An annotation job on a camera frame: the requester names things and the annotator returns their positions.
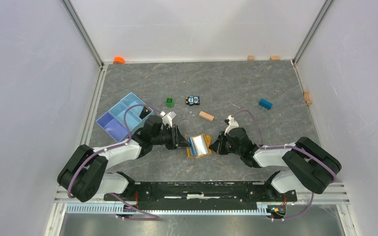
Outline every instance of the wooden block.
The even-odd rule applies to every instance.
[[[312,104],[312,101],[311,99],[309,98],[309,91],[305,91],[304,92],[304,99],[305,99],[305,103],[309,106]]]
[[[279,56],[271,56],[270,60],[280,60],[280,57]]]
[[[214,116],[212,116],[212,115],[210,115],[210,114],[208,114],[206,112],[203,112],[203,111],[201,111],[199,113],[199,116],[202,117],[202,118],[205,118],[205,119],[207,119],[209,121],[212,121],[214,119]]]

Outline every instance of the floor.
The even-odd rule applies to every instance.
[[[182,134],[206,133],[216,140],[226,128],[228,115],[240,109],[250,110],[257,118],[261,144],[280,145],[307,136],[317,141],[311,116],[305,105],[302,89],[289,61],[222,61],[144,63],[109,65],[103,84],[96,118],[114,106],[129,92],[160,110],[174,111],[174,124]],[[199,95],[199,106],[188,106],[185,97]],[[166,107],[167,97],[175,106]],[[273,103],[267,110],[258,105],[264,98]],[[211,122],[198,114],[205,111]],[[237,116],[238,123],[256,140],[251,117]],[[94,125],[91,147],[114,144],[115,141]],[[199,158],[187,157],[186,150],[154,147],[143,158],[126,161],[109,171],[122,171],[137,181],[200,181],[200,180],[266,180],[278,167],[249,168],[234,154],[215,153]]]

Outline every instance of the white wall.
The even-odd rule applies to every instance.
[[[378,235],[378,1],[335,1],[299,75],[321,141],[343,165],[359,231]]]
[[[97,66],[58,0],[0,0],[0,235],[43,235]]]
[[[324,0],[71,0],[104,61],[292,59]]]

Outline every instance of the purple cable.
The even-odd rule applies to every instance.
[[[305,214],[305,213],[309,210],[309,208],[311,208],[312,201],[314,201],[314,193],[311,194],[311,200],[309,200],[308,205],[305,207],[305,209],[304,209],[301,213],[299,213],[299,214],[297,214],[297,215],[294,215],[294,216],[290,216],[290,217],[288,217],[288,218],[283,218],[283,219],[273,219],[273,221],[286,221],[286,220],[291,220],[291,219],[295,219],[296,217],[299,217],[299,216]]]
[[[92,155],[90,155],[88,158],[86,158],[86,160],[79,166],[79,168],[77,169],[77,171],[74,173],[71,181],[70,181],[70,184],[69,184],[69,187],[67,188],[67,196],[69,198],[74,198],[74,196],[72,195],[71,193],[71,189],[73,187],[73,184],[74,184],[74,181],[76,180],[77,176],[79,175],[80,171],[86,166],[86,164],[88,162],[90,162],[90,160],[92,160],[96,155],[100,154],[100,153],[103,153],[103,152],[106,152],[108,150],[112,150],[114,148],[119,148],[119,147],[122,147],[122,146],[125,146],[127,145],[130,141],[131,141],[131,138],[132,138],[132,134],[131,134],[131,131],[126,123],[126,114],[127,112],[131,109],[131,108],[134,108],[134,107],[138,107],[138,106],[144,106],[144,107],[149,107],[153,110],[155,110],[156,112],[160,113],[160,111],[153,107],[153,106],[150,106],[150,105],[146,105],[146,104],[136,104],[136,105],[132,105],[130,107],[128,107],[128,109],[126,109],[125,113],[124,113],[124,125],[126,127],[126,130],[128,131],[128,139],[126,140],[125,143],[119,143],[119,144],[116,144],[116,145],[112,145],[110,147],[107,147],[105,149],[101,149],[99,151],[96,151],[95,153],[93,153]]]
[[[240,114],[241,112],[247,112],[253,118],[253,123],[254,123],[254,126],[255,126],[255,134],[257,136],[256,137],[257,138],[257,142],[256,143],[257,143],[257,145],[260,144],[260,131],[258,129],[257,120],[253,116],[253,114],[249,110],[239,110],[235,114],[233,114],[232,116],[235,117],[236,115]]]
[[[139,212],[141,214],[144,214],[144,215],[152,217],[152,218],[125,218],[125,217],[123,217],[122,218],[123,220],[158,220],[158,219],[160,219],[160,217],[158,215],[153,215],[153,214],[150,214],[148,212],[145,212],[145,211],[142,211],[140,209],[137,209],[137,208],[133,207],[132,205],[128,204],[126,201],[124,201],[122,198],[120,198],[115,193],[109,193],[109,194],[111,194],[114,198],[120,200],[124,205],[126,205],[127,207],[133,209],[134,211],[137,211],[137,212]]]
[[[236,115],[238,115],[241,112],[247,112],[253,118],[253,122],[254,122],[254,126],[255,126],[255,131],[256,131],[256,135],[257,135],[257,141],[258,141],[257,143],[259,144],[260,142],[259,142],[259,130],[258,130],[258,125],[257,125],[257,120],[255,119],[255,117],[253,116],[253,114],[249,110],[240,110],[240,111],[236,112],[233,115],[233,117],[235,117]],[[305,150],[302,150],[302,149],[300,149],[298,147],[286,145],[286,146],[259,147],[259,148],[262,149],[262,150],[291,148],[291,149],[293,149],[295,151],[303,153],[304,155],[306,155],[310,159],[314,160],[316,163],[320,164],[326,171],[328,171],[332,175],[332,177],[333,177],[333,181],[332,182],[335,182],[337,180],[337,175],[327,165],[325,165],[323,162],[321,162],[320,160],[318,160],[316,157],[314,157],[310,153],[308,153]],[[314,195],[315,195],[314,193],[311,194],[311,200],[309,201],[308,205],[306,206],[306,208],[301,213],[299,213],[297,215],[294,215],[294,216],[291,216],[291,217],[288,217],[288,218],[285,218],[285,219],[274,219],[274,220],[276,220],[276,221],[285,221],[285,220],[294,219],[296,217],[299,217],[299,216],[305,214],[305,212],[307,212],[309,210],[309,208],[311,207],[312,201],[314,200]]]

